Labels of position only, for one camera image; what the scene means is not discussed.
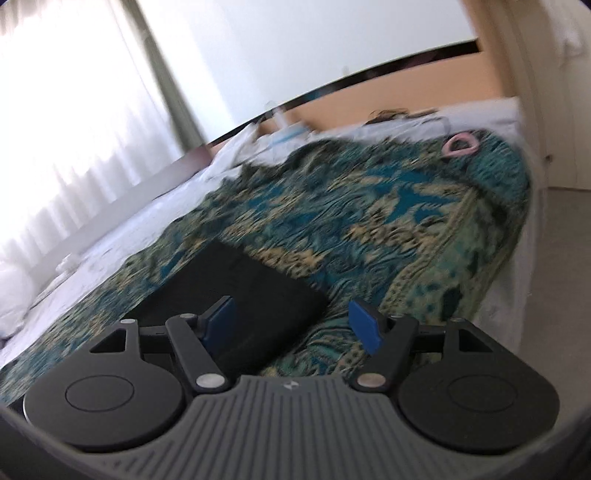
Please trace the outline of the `white pillow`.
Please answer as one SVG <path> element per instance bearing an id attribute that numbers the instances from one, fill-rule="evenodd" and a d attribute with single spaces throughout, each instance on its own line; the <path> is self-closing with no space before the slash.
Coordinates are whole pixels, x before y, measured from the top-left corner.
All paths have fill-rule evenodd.
<path id="1" fill-rule="evenodd" d="M 37 296 L 30 275 L 19 265 L 1 261 L 1 338 L 8 339 L 24 325 L 24 319 Z"/>

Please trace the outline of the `right green curtain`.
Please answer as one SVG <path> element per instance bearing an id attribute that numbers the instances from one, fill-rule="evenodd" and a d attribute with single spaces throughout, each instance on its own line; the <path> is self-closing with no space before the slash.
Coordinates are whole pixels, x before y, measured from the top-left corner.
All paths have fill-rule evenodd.
<path id="1" fill-rule="evenodd" d="M 204 146 L 205 141 L 197 122 L 161 53 L 139 3 L 136 0 L 122 0 L 121 6 L 142 46 L 179 144 L 185 152 Z"/>

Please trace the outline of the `black pants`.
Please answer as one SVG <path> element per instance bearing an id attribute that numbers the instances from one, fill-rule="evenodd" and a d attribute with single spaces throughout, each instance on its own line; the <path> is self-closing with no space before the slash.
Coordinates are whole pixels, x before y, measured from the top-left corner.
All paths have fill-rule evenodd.
<path id="1" fill-rule="evenodd" d="M 290 352 L 329 307 L 328 296 L 304 281 L 212 240 L 124 316 L 159 326 L 176 314 L 202 314 L 223 296 L 235 301 L 235 320 L 219 332 L 225 342 L 207 351 L 228 377 L 256 375 Z"/>

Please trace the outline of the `white bed sheet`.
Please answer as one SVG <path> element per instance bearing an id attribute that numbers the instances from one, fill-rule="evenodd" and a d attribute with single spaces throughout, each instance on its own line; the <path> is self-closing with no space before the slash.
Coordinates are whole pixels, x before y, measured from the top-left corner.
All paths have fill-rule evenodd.
<path id="1" fill-rule="evenodd" d="M 131 255 L 152 244 L 173 220 L 188 213 L 204 196 L 218 187 L 222 177 L 233 178 L 243 163 L 278 164 L 291 151 L 325 138 L 377 142 L 425 140 L 468 130 L 489 130 L 517 148 L 526 162 L 531 181 L 531 201 L 525 225 L 509 262 L 488 289 L 474 323 L 512 352 L 518 352 L 525 324 L 527 297 L 535 254 L 543 228 L 546 207 L 546 168 L 528 143 L 528 123 L 517 98 L 485 100 L 445 107 L 419 119 L 351 125 L 300 135 L 277 145 L 270 136 L 249 140 L 242 147 L 230 146 L 217 160 L 226 166 L 222 176 L 205 179 L 197 174 L 171 192 L 152 201 L 139 213 L 104 236 L 82 256 L 78 270 L 33 308 L 24 328 L 1 346 L 1 368 L 21 356 L 59 317 L 103 283 Z"/>

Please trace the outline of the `blue paisley bedspread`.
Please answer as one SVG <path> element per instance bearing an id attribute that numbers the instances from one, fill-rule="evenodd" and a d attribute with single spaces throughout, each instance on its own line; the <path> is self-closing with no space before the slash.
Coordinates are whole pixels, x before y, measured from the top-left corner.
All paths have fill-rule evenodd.
<path id="1" fill-rule="evenodd" d="M 320 318 L 256 349 L 259 374 L 351 374 L 365 359 L 346 323 L 356 298 L 427 325 L 473 319 L 514 251 L 531 193 L 517 146 L 486 130 L 476 139 L 477 152 L 457 158 L 443 155 L 442 139 L 322 139 L 276 166 L 243 165 L 3 368 L 2 403 L 118 320 L 137 318 L 218 241 L 329 300 Z"/>

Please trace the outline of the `white sheer curtain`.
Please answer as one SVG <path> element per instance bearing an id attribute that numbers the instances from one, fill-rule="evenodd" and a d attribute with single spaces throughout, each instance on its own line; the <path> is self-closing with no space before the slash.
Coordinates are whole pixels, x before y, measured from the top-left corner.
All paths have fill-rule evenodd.
<path id="1" fill-rule="evenodd" d="M 1 255 L 33 268 L 181 146 L 118 1 L 1 6 Z"/>

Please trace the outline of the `white clutter pile at bedside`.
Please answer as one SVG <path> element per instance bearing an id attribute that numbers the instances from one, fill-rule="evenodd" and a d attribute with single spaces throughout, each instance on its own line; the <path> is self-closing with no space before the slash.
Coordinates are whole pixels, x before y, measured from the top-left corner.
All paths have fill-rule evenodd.
<path id="1" fill-rule="evenodd" d="M 289 123 L 287 116 L 283 113 L 274 113 L 273 122 L 276 124 L 276 130 L 263 135 L 259 133 L 259 124 L 252 122 L 246 125 L 238 134 L 224 143 L 221 150 L 215 154 L 214 162 L 221 165 L 222 169 L 230 169 L 256 159 L 278 145 L 307 137 L 312 133 L 307 123 L 303 121 Z"/>

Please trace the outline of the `small white crumpled cloth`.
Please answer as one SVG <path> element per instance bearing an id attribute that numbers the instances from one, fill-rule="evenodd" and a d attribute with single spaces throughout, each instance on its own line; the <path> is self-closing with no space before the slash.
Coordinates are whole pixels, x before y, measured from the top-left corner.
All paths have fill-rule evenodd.
<path id="1" fill-rule="evenodd" d="M 55 267 L 58 276 L 68 277 L 72 275 L 80 266 L 82 258 L 76 253 L 67 254 Z"/>

